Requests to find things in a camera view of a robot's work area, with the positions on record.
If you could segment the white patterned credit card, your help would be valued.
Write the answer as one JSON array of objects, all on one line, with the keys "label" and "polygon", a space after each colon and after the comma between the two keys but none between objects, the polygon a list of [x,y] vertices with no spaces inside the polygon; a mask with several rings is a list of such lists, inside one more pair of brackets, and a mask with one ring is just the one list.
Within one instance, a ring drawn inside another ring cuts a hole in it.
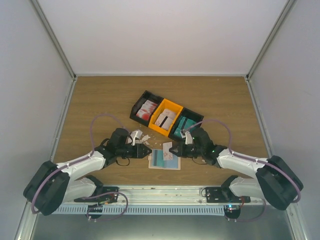
[{"label": "white patterned credit card", "polygon": [[165,142],[162,145],[163,151],[163,160],[164,161],[171,161],[173,160],[173,154],[170,152],[170,148],[173,146],[172,142]]}]

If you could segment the teal credit card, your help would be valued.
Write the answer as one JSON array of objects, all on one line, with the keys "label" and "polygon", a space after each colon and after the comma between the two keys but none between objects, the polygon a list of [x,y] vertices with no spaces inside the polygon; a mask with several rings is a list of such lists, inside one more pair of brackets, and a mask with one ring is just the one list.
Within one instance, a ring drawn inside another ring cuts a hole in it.
[{"label": "teal credit card", "polygon": [[153,149],[152,150],[151,166],[156,167],[156,168],[164,168],[165,167],[163,150],[161,150],[161,149]]}]

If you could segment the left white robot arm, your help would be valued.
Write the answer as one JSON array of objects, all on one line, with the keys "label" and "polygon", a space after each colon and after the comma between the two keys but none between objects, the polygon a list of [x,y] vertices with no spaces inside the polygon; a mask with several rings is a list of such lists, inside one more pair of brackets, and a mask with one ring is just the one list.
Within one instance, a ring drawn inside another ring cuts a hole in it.
[{"label": "left white robot arm", "polygon": [[105,169],[122,159],[143,159],[152,150],[138,143],[140,131],[129,133],[117,128],[93,150],[76,159],[44,162],[23,191],[34,214],[48,216],[67,202],[102,204],[117,200],[117,187],[106,187],[92,172]]}]

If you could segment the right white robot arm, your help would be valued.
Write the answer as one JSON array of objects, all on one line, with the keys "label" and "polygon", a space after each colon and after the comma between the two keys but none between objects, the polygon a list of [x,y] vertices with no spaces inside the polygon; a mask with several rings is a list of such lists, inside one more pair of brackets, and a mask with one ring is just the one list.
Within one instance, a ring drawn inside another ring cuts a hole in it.
[{"label": "right white robot arm", "polygon": [[221,196],[228,203],[238,197],[253,197],[284,211],[301,198],[304,185],[281,157],[254,158],[232,151],[226,146],[214,144],[201,127],[186,132],[185,137],[173,144],[169,152],[182,158],[201,157],[207,165],[246,175],[246,178],[232,175],[221,185]]}]

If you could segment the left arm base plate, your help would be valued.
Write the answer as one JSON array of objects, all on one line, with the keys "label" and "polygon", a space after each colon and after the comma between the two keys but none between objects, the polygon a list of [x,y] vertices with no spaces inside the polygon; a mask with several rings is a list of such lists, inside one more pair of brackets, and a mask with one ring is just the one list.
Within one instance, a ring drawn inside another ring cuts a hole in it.
[{"label": "left arm base plate", "polygon": [[102,214],[103,206],[118,201],[118,186],[99,186],[90,197],[80,197],[74,200],[75,203],[87,203],[85,216],[88,220],[97,221]]}]

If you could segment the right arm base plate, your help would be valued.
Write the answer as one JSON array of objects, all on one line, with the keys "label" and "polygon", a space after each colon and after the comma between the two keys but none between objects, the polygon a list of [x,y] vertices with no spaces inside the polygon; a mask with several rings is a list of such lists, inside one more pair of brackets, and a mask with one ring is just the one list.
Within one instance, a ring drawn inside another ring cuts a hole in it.
[{"label": "right arm base plate", "polygon": [[220,186],[205,187],[200,191],[200,194],[207,203],[223,204],[224,216],[230,220],[237,220],[244,204],[251,202],[249,196],[236,196],[230,190]]}]

